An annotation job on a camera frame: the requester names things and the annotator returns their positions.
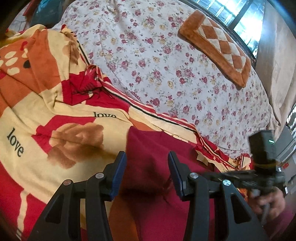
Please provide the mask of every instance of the metal screw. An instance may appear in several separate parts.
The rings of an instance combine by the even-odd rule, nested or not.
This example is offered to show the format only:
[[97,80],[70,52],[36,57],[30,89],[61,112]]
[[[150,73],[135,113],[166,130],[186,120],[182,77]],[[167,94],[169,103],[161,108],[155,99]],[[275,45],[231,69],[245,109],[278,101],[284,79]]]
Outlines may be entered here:
[[189,176],[194,179],[198,178],[198,174],[195,172],[190,173]]
[[99,172],[99,173],[96,174],[97,179],[101,179],[103,177],[104,177],[104,173]]
[[68,185],[71,184],[71,180],[70,180],[70,179],[67,179],[67,180],[63,181],[63,184],[64,184],[65,186],[68,186]]
[[223,184],[224,184],[225,186],[230,186],[231,181],[229,181],[229,180],[223,180]]

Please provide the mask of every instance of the curtain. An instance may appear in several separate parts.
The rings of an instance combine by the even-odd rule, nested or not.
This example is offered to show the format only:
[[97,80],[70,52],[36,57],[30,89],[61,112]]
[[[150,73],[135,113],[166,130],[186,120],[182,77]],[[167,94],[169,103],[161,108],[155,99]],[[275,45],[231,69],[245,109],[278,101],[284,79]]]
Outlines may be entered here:
[[266,2],[256,72],[274,115],[268,129],[277,140],[296,101],[296,39],[279,13]]

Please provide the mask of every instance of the floral bedsheet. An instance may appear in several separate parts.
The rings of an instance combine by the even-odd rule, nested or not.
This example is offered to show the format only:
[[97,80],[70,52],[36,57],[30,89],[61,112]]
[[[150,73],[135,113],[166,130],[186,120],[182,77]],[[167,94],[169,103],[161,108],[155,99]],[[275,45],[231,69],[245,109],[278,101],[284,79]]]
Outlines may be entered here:
[[61,22],[113,85],[157,112],[195,124],[231,157],[249,153],[247,137],[265,129],[271,113],[252,68],[237,89],[201,51],[178,35],[193,9],[177,0],[76,0]]

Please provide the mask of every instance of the person's arm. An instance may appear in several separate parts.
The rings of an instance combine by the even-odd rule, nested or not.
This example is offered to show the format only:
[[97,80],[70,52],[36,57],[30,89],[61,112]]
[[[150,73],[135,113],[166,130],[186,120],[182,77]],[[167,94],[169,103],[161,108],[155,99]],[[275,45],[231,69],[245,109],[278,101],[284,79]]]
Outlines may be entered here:
[[264,229],[271,241],[280,241],[280,236],[284,233],[293,217],[291,209],[286,206],[276,218],[264,225]]
[[293,219],[293,213],[289,207],[286,207],[283,193],[279,188],[275,187],[274,191],[266,196],[253,197],[251,193],[249,194],[248,204],[256,214],[262,214],[262,206],[267,203],[270,203],[270,211],[264,229],[274,241],[285,231]]

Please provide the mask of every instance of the hand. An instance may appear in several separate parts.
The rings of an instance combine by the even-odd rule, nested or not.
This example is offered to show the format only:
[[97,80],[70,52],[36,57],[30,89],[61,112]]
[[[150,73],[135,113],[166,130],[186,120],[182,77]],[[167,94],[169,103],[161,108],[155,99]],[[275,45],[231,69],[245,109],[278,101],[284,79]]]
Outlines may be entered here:
[[270,211],[267,217],[268,221],[275,219],[285,209],[286,202],[284,195],[277,187],[274,187],[273,192],[266,196],[254,197],[249,193],[248,197],[248,204],[256,214],[262,214],[263,209],[261,207],[270,203]]

